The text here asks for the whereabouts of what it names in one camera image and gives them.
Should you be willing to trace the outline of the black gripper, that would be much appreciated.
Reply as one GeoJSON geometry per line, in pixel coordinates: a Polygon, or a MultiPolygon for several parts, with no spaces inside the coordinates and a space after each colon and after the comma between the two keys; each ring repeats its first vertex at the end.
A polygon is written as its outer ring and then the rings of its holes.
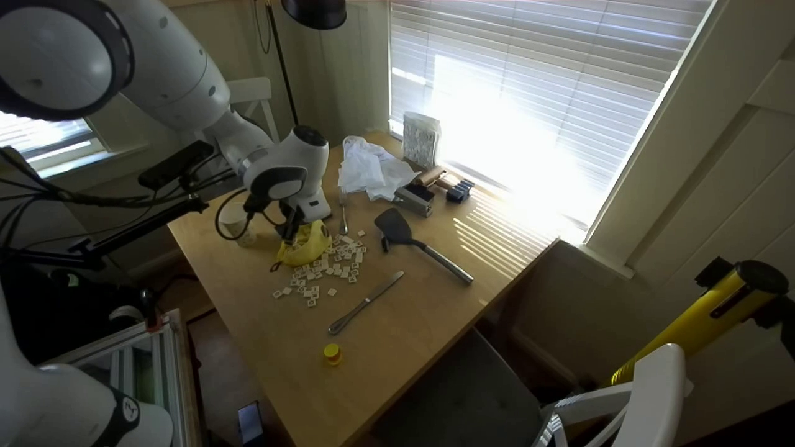
{"type": "Polygon", "coordinates": [[[285,220],[284,223],[276,227],[279,237],[281,237],[281,242],[293,244],[293,238],[303,223],[303,211],[298,207],[290,207],[289,202],[279,202],[279,208],[285,220]]]}

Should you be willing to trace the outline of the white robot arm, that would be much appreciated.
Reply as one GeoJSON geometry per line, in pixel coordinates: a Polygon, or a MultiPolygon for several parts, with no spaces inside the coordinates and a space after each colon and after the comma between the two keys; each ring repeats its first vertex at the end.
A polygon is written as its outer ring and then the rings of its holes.
{"type": "Polygon", "coordinates": [[[70,121],[125,95],[173,133],[218,149],[243,182],[246,211],[279,202],[290,242],[330,216],[323,192],[327,139],[306,124],[274,143],[230,105],[211,54],[162,0],[3,0],[0,108],[70,121]]]}

